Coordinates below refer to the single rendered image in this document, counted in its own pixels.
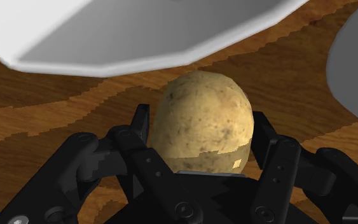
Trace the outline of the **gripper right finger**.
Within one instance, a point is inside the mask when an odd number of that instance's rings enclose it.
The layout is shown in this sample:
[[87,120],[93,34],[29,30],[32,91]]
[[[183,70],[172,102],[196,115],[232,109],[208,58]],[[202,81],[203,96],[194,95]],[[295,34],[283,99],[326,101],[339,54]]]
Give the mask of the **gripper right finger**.
[[317,224],[291,205],[294,187],[330,224],[358,224],[358,164],[335,148],[307,151],[276,133],[260,111],[253,118],[251,150],[262,173],[249,210],[252,224]]

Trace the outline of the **yellow-brown potato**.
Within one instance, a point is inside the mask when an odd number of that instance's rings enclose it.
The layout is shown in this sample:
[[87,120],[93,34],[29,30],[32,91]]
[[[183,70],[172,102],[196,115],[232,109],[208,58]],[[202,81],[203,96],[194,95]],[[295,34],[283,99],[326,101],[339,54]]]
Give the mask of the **yellow-brown potato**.
[[167,84],[148,145],[174,172],[240,173],[253,131],[243,90],[223,74],[194,71]]

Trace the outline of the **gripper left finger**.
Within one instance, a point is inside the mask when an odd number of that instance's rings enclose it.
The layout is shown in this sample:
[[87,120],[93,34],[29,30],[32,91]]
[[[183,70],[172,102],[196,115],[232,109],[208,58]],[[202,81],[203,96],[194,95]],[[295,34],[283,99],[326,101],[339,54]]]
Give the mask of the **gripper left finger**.
[[102,178],[116,176],[128,212],[112,224],[203,224],[199,203],[161,156],[146,146],[149,105],[138,105],[130,125],[106,137],[68,137],[0,212],[0,224],[78,224],[85,199]]

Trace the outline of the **grey rounded dish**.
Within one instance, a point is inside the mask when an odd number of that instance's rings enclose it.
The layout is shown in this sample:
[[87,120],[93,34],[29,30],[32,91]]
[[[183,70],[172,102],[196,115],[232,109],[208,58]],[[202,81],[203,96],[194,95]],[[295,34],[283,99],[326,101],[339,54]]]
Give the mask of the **grey rounded dish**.
[[358,9],[348,18],[331,45],[326,80],[333,97],[358,117]]

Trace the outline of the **white bowl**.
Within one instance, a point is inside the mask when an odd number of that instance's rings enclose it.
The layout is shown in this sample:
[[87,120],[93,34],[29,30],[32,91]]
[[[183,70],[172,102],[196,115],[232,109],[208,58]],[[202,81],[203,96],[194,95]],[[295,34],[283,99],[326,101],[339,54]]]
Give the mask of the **white bowl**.
[[308,0],[0,0],[0,62],[27,73],[112,77],[186,66]]

